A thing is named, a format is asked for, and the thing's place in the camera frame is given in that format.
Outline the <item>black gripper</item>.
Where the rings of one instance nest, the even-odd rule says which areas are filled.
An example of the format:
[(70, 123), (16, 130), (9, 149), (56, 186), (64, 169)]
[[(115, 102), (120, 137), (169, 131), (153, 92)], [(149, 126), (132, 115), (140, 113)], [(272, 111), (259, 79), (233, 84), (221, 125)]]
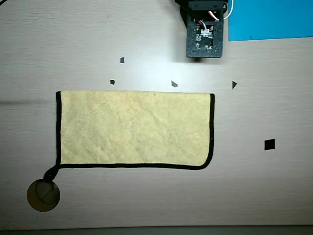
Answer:
[(185, 24), (189, 22), (222, 21), (227, 12), (226, 0), (175, 0)]

